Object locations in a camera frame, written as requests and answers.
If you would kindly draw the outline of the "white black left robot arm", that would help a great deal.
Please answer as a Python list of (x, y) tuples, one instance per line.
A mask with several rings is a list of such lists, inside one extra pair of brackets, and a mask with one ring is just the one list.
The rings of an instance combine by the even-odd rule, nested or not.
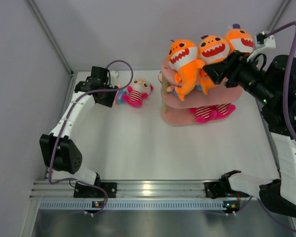
[(95, 104), (113, 104), (118, 89), (114, 83), (118, 76), (118, 71), (92, 67), (85, 80), (75, 82), (69, 104), (57, 125), (48, 134), (41, 135), (39, 145), (50, 184), (78, 181), (85, 185), (84, 190), (90, 197), (101, 193), (102, 186), (96, 182), (99, 175), (83, 164), (75, 140)]

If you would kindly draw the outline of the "doll plush striped shirt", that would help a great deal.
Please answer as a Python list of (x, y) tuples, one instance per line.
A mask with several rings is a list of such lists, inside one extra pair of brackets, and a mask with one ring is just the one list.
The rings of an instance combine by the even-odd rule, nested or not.
[(116, 92), (114, 104), (125, 104), (125, 100), (123, 99), (123, 95), (127, 94), (127, 89), (121, 89)]

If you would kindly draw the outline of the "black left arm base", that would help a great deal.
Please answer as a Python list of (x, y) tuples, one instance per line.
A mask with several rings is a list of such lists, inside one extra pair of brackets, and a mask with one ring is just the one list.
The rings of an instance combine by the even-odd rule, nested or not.
[[(107, 193), (108, 198), (116, 198), (117, 183), (102, 182), (100, 184), (100, 188)], [(99, 189), (82, 185), (80, 183), (76, 183), (75, 185), (74, 198), (104, 198), (104, 197), (105, 197), (104, 192)]]

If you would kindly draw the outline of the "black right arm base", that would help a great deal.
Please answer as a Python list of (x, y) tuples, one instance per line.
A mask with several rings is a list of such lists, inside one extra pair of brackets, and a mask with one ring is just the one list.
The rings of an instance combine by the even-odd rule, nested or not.
[(217, 199), (227, 196), (224, 184), (219, 181), (205, 182), (204, 189), (207, 198)]

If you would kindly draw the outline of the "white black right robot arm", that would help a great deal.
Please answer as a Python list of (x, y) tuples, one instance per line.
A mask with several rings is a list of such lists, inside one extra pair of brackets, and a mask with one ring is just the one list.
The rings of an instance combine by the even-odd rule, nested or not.
[(278, 55), (266, 71), (249, 55), (234, 51), (204, 71), (214, 84), (240, 86), (261, 102), (261, 116), (277, 148), (280, 178), (263, 179), (233, 170), (221, 176), (226, 196), (243, 192), (271, 212), (296, 217), (296, 58)]

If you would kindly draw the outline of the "orange shark plush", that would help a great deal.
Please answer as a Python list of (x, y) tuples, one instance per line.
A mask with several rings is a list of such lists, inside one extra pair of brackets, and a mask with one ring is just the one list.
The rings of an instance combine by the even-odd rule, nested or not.
[[(198, 47), (198, 59), (202, 60), (205, 65), (210, 65), (223, 61), (229, 54), (230, 46), (226, 39), (214, 35), (205, 35), (201, 37)], [(206, 72), (200, 71), (200, 86), (205, 95), (210, 88), (216, 87)]]
[(244, 53), (252, 53), (254, 50), (253, 37), (242, 29), (239, 24), (233, 24), (224, 38), (229, 44), (229, 55), (235, 50)]
[(172, 70), (176, 71), (175, 83), (181, 83), (181, 87), (175, 88), (175, 91), (181, 101), (185, 100), (196, 86), (198, 73), (205, 63), (198, 58), (198, 46), (188, 40), (172, 40), (169, 48), (167, 62)]

